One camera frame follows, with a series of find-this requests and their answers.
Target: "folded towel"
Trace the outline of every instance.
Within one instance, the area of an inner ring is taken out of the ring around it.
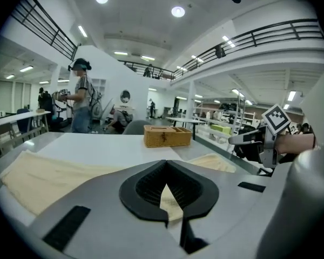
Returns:
[[[234,166],[216,154],[205,155],[189,163],[215,170],[235,172]],[[48,206],[85,181],[120,170],[122,168],[87,166],[45,158],[24,151],[0,174],[0,178],[24,208],[39,215]],[[168,212],[170,221],[183,216],[183,211],[168,186],[162,193],[160,208]]]

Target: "black chair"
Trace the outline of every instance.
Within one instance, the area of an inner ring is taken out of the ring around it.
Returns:
[[[21,108],[21,109],[17,110],[17,114],[22,114],[22,113],[26,113],[26,112],[29,112],[29,110],[26,108]],[[31,119],[31,118],[26,118],[26,119],[17,121],[18,129],[21,134],[28,132],[29,119]],[[33,126],[32,126],[32,121],[31,121],[29,130],[32,130],[32,129],[33,129]]]

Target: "black slot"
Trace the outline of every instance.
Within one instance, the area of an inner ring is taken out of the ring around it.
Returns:
[[[265,186],[257,185],[257,184],[253,184],[253,183],[249,183],[249,182],[241,182],[241,183],[239,183],[238,186],[248,189],[248,190],[256,191],[259,193],[263,193],[264,189],[265,189]]]
[[[53,248],[63,251],[80,225],[89,214],[90,209],[74,206],[52,229],[44,236],[43,241]]]

